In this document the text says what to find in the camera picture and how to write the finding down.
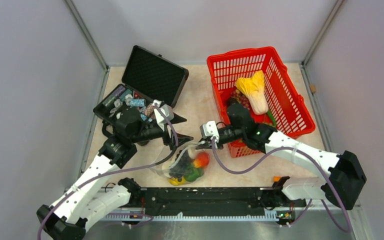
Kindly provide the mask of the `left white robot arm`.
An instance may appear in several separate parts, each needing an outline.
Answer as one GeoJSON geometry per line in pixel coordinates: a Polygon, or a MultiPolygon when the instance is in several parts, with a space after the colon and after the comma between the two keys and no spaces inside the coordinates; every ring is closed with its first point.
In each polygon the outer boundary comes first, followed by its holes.
{"type": "Polygon", "coordinates": [[[112,176],[144,170],[167,162],[183,144],[174,124],[186,118],[173,112],[166,104],[154,104],[156,123],[151,128],[142,126],[145,121],[140,112],[129,107],[122,110],[113,124],[113,134],[103,144],[86,171],[58,200],[42,205],[36,212],[40,222],[36,238],[46,232],[54,240],[81,240],[89,229],[115,208],[123,205],[134,207],[140,202],[140,193],[131,187],[117,185],[102,197],[94,199],[102,185],[112,176]],[[137,153],[136,143],[161,138],[170,153],[148,165],[125,168],[137,153]]]}

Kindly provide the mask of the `napa cabbage toy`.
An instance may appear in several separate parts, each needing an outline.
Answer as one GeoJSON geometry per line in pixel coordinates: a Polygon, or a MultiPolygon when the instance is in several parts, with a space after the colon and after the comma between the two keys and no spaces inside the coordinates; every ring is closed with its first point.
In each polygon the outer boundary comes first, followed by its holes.
{"type": "Polygon", "coordinates": [[[265,97],[265,75],[262,70],[256,71],[249,78],[239,77],[235,86],[248,98],[251,109],[256,115],[263,115],[269,111],[265,97]]]}

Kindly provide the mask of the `black grape bunch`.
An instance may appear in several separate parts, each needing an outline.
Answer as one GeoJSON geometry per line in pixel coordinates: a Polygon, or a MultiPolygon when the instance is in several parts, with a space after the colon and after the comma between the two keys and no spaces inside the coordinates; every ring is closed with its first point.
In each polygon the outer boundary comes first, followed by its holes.
{"type": "Polygon", "coordinates": [[[180,157],[180,160],[170,168],[168,173],[170,178],[182,178],[188,169],[194,168],[193,161],[196,158],[196,152],[187,150],[181,155],[181,151],[179,151],[176,157],[180,157]]]}

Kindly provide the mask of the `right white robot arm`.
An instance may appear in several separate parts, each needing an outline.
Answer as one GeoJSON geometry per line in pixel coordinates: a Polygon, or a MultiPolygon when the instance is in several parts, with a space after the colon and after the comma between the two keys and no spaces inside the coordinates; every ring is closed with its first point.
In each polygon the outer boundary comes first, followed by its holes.
{"type": "Polygon", "coordinates": [[[287,160],[314,177],[288,177],[273,192],[273,200],[279,206],[287,206],[292,200],[316,199],[350,211],[354,208],[367,177],[357,155],[351,151],[334,153],[317,149],[287,136],[266,123],[257,123],[250,111],[239,103],[227,109],[230,121],[218,128],[215,121],[200,126],[201,148],[216,151],[224,144],[242,140],[245,145],[263,153],[263,159],[275,156],[287,160]]]}

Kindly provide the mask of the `clear zip top bag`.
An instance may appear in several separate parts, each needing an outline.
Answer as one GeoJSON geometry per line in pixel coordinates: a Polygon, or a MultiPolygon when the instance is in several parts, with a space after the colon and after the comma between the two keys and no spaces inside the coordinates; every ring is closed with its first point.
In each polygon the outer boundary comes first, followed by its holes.
{"type": "Polygon", "coordinates": [[[208,151],[198,146],[198,142],[189,142],[178,147],[175,152],[166,146],[150,170],[173,186],[194,183],[204,177],[212,158],[208,151]]]}

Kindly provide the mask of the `green bell pepper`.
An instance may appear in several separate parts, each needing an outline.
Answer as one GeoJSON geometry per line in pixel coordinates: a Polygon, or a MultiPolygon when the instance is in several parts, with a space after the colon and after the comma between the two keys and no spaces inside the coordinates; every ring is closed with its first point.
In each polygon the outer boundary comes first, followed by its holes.
{"type": "Polygon", "coordinates": [[[192,168],[188,169],[187,172],[184,174],[184,179],[186,182],[192,183],[192,182],[195,182],[200,177],[202,177],[203,175],[204,175],[204,169],[203,168],[192,167],[192,168]]]}

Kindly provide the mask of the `red tomato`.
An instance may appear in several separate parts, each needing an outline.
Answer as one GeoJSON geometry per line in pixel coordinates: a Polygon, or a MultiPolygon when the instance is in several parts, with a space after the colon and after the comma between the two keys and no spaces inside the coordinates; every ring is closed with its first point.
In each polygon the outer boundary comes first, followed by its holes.
{"type": "Polygon", "coordinates": [[[192,163],[195,168],[206,168],[209,165],[209,162],[210,155],[207,152],[202,151],[196,155],[192,163]]]}

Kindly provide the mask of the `yellow lemon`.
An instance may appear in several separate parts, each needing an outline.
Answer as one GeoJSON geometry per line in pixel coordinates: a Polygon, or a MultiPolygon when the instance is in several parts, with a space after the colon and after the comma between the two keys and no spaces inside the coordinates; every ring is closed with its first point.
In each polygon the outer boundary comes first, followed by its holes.
{"type": "Polygon", "coordinates": [[[171,177],[168,179],[168,182],[173,185],[173,186],[181,186],[181,185],[185,185],[187,184],[188,182],[185,180],[184,177],[181,177],[181,178],[176,178],[176,177],[171,177]]]}

